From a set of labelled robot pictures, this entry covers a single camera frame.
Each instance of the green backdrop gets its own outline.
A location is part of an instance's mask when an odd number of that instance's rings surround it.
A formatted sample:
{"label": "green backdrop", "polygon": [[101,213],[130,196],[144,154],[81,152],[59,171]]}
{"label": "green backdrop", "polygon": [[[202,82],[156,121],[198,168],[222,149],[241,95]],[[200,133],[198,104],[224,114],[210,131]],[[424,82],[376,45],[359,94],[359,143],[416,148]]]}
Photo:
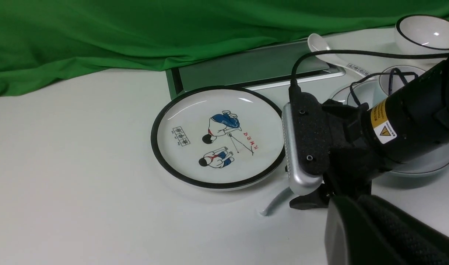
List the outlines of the green backdrop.
{"label": "green backdrop", "polygon": [[449,19],[449,0],[0,0],[0,96],[111,67],[159,71],[313,32],[393,25],[408,14]]}

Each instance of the white tabletop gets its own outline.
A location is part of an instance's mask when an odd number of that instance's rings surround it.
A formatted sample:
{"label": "white tabletop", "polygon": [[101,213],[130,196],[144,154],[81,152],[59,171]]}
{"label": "white tabletop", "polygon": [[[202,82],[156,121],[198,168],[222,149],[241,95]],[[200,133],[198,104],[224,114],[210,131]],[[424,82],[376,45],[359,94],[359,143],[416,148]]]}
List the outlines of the white tabletop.
{"label": "white tabletop", "polygon": [[[393,29],[329,37],[334,49],[396,52]],[[368,71],[394,59],[341,56]],[[302,89],[324,101],[354,79]],[[262,94],[282,106],[287,91]],[[0,98],[0,265],[326,264],[326,210],[256,213],[285,179],[211,192],[160,167],[152,123],[170,101],[164,72],[117,70]],[[373,193],[449,236],[449,170],[377,179]]]}

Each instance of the wire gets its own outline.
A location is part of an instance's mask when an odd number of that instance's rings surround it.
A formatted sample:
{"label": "wire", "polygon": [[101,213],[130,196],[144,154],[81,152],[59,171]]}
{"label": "wire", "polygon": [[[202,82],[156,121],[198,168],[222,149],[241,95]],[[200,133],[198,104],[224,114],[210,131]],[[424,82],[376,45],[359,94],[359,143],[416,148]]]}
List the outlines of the wire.
{"label": "wire", "polygon": [[370,75],[360,79],[359,81],[352,82],[349,85],[349,91],[350,91],[350,95],[354,99],[354,101],[357,104],[357,106],[360,106],[361,103],[360,103],[360,100],[357,97],[357,95],[355,95],[354,86],[356,84],[362,84],[363,82],[369,80],[372,77],[376,77],[377,75],[389,75],[390,79],[388,81],[388,95],[391,95],[391,90],[392,90],[392,87],[393,87],[393,78],[392,77],[394,75],[399,75],[399,77],[401,78],[401,81],[403,82],[404,85],[408,84],[408,81],[406,80],[405,76],[407,76],[407,75],[414,75],[415,78],[418,78],[418,74],[416,74],[414,72],[401,72],[398,68],[395,68],[395,69],[398,70],[398,71],[395,72],[395,71],[391,70],[389,73],[374,73],[374,74],[370,74]]}
{"label": "wire", "polygon": [[418,78],[418,74],[416,74],[415,72],[401,72],[401,70],[399,68],[393,68],[390,71],[390,77],[388,79],[388,96],[391,95],[391,93],[393,92],[393,77],[394,75],[399,75],[401,82],[403,82],[403,86],[408,84],[408,81],[406,80],[406,76],[408,75],[414,75],[414,79]]}
{"label": "wire", "polygon": [[439,58],[447,58],[448,53],[439,53],[439,54],[425,54],[425,55],[404,55],[404,54],[392,54],[392,53],[384,53],[384,52],[368,52],[365,50],[319,50],[316,52],[310,52],[305,55],[302,55],[297,59],[293,68],[291,70],[291,81],[290,81],[290,89],[298,88],[297,81],[297,70],[300,66],[301,62],[309,57],[323,54],[358,54],[358,55],[368,55],[368,56],[376,56],[376,57],[384,57],[384,58],[393,58],[393,59],[439,59]]}

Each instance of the white plate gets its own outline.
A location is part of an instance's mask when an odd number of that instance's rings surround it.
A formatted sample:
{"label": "white plate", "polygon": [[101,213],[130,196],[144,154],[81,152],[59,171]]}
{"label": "white plate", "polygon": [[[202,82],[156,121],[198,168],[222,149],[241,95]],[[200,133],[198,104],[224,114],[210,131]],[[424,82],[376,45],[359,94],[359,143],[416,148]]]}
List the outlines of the white plate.
{"label": "white plate", "polygon": [[[373,92],[377,87],[378,82],[376,80],[367,81],[354,86],[354,92],[360,103],[367,102],[370,107],[373,107]],[[330,98],[356,107],[348,86],[337,89]],[[424,177],[438,174],[448,166],[449,143],[388,173],[403,177]]]}
{"label": "white plate", "polygon": [[203,88],[167,104],[151,133],[159,163],[178,179],[229,191],[265,178],[285,157],[281,111],[241,88]]}

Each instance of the yellow warning sticker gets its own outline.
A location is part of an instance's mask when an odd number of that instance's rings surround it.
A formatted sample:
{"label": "yellow warning sticker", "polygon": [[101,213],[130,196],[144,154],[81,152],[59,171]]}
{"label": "yellow warning sticker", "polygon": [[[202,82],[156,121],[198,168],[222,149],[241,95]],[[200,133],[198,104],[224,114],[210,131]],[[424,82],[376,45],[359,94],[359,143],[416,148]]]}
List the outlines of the yellow warning sticker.
{"label": "yellow warning sticker", "polygon": [[397,136],[386,116],[385,103],[386,99],[374,106],[370,113],[373,131],[382,144],[386,144]]}
{"label": "yellow warning sticker", "polygon": [[372,108],[370,116],[373,128],[378,127],[382,123],[388,121],[388,118],[386,117],[385,103],[386,99]]}

